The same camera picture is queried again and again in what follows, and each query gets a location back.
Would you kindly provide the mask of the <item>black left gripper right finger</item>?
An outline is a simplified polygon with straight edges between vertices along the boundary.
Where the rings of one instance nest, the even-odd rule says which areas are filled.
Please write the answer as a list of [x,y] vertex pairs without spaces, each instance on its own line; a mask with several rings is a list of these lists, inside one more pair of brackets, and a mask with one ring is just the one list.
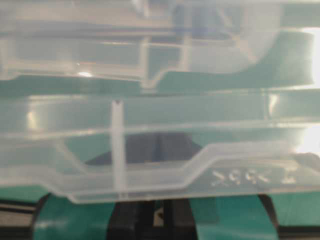
[[[188,162],[184,171],[197,177],[217,161],[240,157],[243,146],[201,147],[180,132],[161,133],[160,160]],[[268,213],[267,196],[218,196],[164,201],[164,224],[175,240],[276,240],[276,222]]]

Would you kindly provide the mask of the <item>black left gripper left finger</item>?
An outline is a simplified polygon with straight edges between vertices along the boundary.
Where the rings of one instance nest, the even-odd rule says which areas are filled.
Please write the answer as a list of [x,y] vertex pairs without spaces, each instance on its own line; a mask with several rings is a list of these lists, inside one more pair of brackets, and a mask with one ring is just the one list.
[[[159,157],[157,133],[133,134],[126,138],[129,163],[155,162]],[[102,166],[111,162],[104,153],[87,163]],[[139,202],[74,204],[65,197],[48,194],[42,197],[31,222],[32,240],[111,240],[135,239]],[[124,233],[118,233],[124,224]]]

